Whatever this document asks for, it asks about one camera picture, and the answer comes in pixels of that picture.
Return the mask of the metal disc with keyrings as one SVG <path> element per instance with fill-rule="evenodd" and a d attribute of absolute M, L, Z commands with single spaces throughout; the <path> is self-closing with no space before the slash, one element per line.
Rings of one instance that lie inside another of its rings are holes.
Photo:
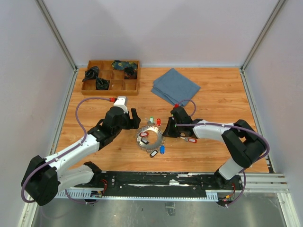
<path fill-rule="evenodd" d="M 148 132 L 149 135 L 147 137 L 140 137 L 141 132 Z M 160 150 L 160 147 L 164 145 L 164 137 L 162 136 L 163 132 L 161 128 L 155 124 L 153 125 L 145 125 L 139 128 L 136 131 L 135 139 L 137 146 L 145 151 L 146 153 L 151 153 L 154 150 Z M 149 141 L 149 144 L 143 144 L 140 139 L 145 138 Z"/>

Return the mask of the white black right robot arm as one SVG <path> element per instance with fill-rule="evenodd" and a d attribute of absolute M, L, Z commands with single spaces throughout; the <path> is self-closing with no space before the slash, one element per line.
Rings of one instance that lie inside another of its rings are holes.
<path fill-rule="evenodd" d="M 214 174 L 214 183 L 219 189 L 226 189 L 234 176 L 264 158 L 270 151 L 267 140 L 256 133 L 245 120 L 228 124 L 192 120 L 181 106 L 175 106 L 170 113 L 164 137 L 184 136 L 193 142 L 197 139 L 211 139 L 226 145 L 231 157 Z"/>

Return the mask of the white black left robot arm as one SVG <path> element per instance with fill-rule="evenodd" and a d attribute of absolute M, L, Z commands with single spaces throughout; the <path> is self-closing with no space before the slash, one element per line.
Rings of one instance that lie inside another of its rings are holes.
<path fill-rule="evenodd" d="M 110 144 L 121 130 L 138 129 L 140 122 L 136 109 L 132 108 L 130 113 L 126 113 L 123 108 L 113 106 L 107 111 L 105 118 L 79 141 L 48 157 L 33 157 L 21 181 L 22 200 L 44 206 L 58 192 L 74 185 L 87 183 L 91 187 L 98 186 L 101 183 L 101 175 L 88 165 L 78 169 L 80 175 L 77 177 L 70 176 L 68 169 Z"/>

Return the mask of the key with red tag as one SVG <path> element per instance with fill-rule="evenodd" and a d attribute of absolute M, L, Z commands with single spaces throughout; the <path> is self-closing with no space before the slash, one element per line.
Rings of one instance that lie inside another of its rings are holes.
<path fill-rule="evenodd" d="M 197 139 L 194 138 L 189 138 L 189 137 L 180 137 L 180 138 L 186 142 L 197 143 Z"/>

